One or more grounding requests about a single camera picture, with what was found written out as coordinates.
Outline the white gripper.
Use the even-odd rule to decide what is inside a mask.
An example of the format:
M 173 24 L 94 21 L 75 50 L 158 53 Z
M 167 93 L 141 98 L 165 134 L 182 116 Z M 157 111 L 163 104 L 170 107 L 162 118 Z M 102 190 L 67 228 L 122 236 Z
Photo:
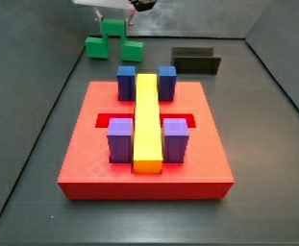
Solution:
M 130 10 L 126 23 L 127 26 L 133 26 L 135 13 L 150 11 L 158 0 L 72 0 L 72 2 L 78 5 L 93 6 L 99 21 L 105 19 L 105 16 L 98 7 Z

